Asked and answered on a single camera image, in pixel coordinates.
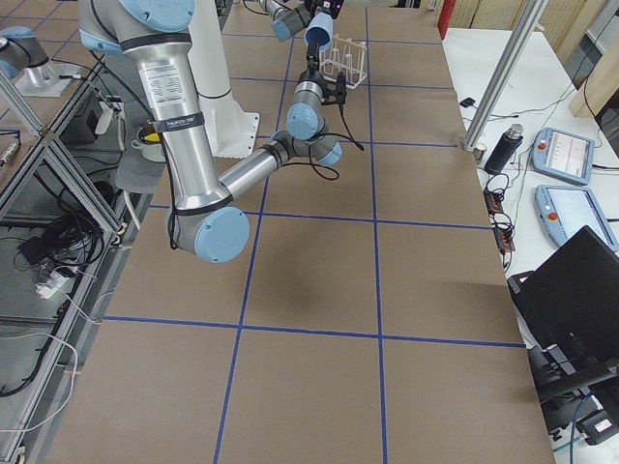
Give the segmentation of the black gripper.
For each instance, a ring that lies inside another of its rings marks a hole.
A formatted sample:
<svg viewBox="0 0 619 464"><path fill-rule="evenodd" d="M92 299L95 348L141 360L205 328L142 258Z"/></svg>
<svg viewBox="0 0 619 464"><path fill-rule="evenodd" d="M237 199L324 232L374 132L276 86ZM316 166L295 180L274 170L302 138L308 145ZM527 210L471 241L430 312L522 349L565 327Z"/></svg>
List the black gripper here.
<svg viewBox="0 0 619 464"><path fill-rule="evenodd" d="M323 74L320 71L320 53L319 44L310 43L306 53L306 70L304 72L304 80L313 83L321 83Z"/></svg>

